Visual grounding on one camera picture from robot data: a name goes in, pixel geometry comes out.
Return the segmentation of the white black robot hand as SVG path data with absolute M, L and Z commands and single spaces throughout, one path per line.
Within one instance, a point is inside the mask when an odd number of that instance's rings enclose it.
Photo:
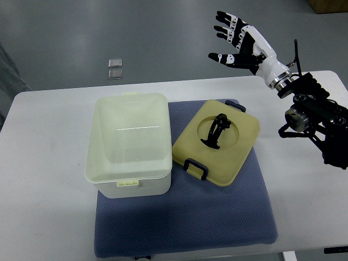
M 226 40 L 236 54 L 209 53 L 208 57 L 230 68 L 250 70 L 263 78 L 265 84 L 280 91 L 292 82 L 289 67 L 277 59 L 277 54 L 261 33 L 241 18 L 218 11 L 216 20 L 223 26 L 214 26 L 216 36 Z

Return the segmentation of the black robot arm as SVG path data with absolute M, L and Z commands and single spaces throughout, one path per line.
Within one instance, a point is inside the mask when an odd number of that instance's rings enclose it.
M 325 164 L 347 169 L 347 108 L 329 98 L 311 73 L 303 74 L 298 44 L 294 40 L 297 73 L 284 77 L 277 85 L 278 96 L 293 94 L 293 105 L 285 112 L 281 138 L 309 138 L 321 151 Z

